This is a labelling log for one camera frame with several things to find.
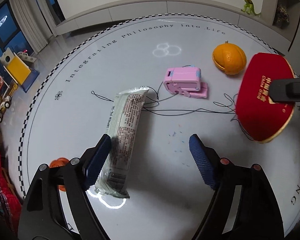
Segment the plastic wrapper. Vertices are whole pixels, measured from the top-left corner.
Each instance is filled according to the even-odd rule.
[[[99,174],[95,188],[101,194],[127,198],[125,181],[129,170],[138,122],[148,87],[120,92],[114,99],[106,134],[112,148]]]

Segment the green dinosaur toy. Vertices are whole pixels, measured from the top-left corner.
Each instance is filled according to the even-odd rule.
[[[260,15],[261,13],[258,13],[256,14],[255,11],[254,11],[254,6],[253,6],[253,2],[251,0],[244,0],[245,1],[245,5],[244,5],[244,8],[243,8],[243,12],[246,12],[247,14],[250,14],[251,12],[254,14],[254,15]]]

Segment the pink plastic device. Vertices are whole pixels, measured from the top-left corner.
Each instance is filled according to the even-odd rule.
[[[200,82],[201,70],[197,67],[168,68],[163,85],[171,94],[182,94],[191,98],[206,98],[208,85]]]

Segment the patterned fabric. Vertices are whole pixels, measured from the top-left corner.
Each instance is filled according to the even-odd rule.
[[[21,204],[8,187],[8,183],[2,174],[0,160],[0,215],[15,234],[17,234],[18,231],[20,213]]]

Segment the blue gripper pad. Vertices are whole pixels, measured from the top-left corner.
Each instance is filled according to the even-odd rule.
[[[86,189],[95,184],[103,164],[106,162],[111,150],[110,136],[107,135],[102,141],[100,141],[99,147],[94,147],[91,150],[95,151],[95,153],[93,154],[93,157],[85,171],[84,185]]]
[[[219,161],[218,154],[212,148],[205,147],[196,134],[193,134],[189,139],[189,150],[197,164],[204,183],[209,185],[213,190],[216,190],[219,183],[215,179],[214,170],[216,168],[216,160]]]

